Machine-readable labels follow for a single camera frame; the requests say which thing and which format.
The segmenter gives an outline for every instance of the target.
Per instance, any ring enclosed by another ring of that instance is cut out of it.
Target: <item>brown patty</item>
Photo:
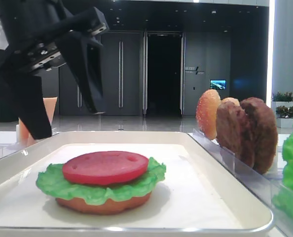
[[[217,141],[235,153],[249,167],[255,162],[254,143],[249,118],[240,106],[225,102],[217,110]]]
[[[263,100],[248,98],[241,102],[241,107],[249,116],[255,144],[254,170],[266,173],[276,155],[278,132],[274,112]]]
[[[127,209],[133,209],[138,206],[143,205],[150,198],[151,193],[143,197],[133,197],[127,201],[114,201],[108,199],[103,205],[94,206],[85,203],[82,198],[73,198],[71,200],[64,200],[61,198],[56,198],[59,205],[70,208],[72,210],[87,213],[87,214],[99,214],[99,215],[113,215],[123,212]]]

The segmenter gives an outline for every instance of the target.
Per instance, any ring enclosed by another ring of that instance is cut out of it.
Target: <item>burger patty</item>
[[[243,100],[241,107],[248,115],[252,126],[255,145],[254,170],[264,174],[270,169],[276,155],[278,132],[275,114],[258,98]]]
[[[233,102],[225,102],[218,107],[217,141],[253,168],[255,153],[250,121],[244,110]]]
[[[260,174],[271,167],[278,142],[276,118],[263,100],[248,98],[217,110],[217,141]]]

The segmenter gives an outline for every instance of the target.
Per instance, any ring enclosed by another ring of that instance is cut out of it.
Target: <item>monitor screen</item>
[[[226,80],[210,80],[210,89],[225,90]]]

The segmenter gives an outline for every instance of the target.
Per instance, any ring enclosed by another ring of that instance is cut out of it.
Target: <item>ceiling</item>
[[[63,0],[73,14],[95,6],[111,30],[231,32],[258,21],[268,24],[268,7],[127,0]]]

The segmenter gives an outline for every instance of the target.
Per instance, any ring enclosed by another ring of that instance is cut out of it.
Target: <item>red object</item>
[[[69,160],[63,176],[77,184],[109,185],[125,183],[147,171],[148,158],[130,152],[95,152]]]

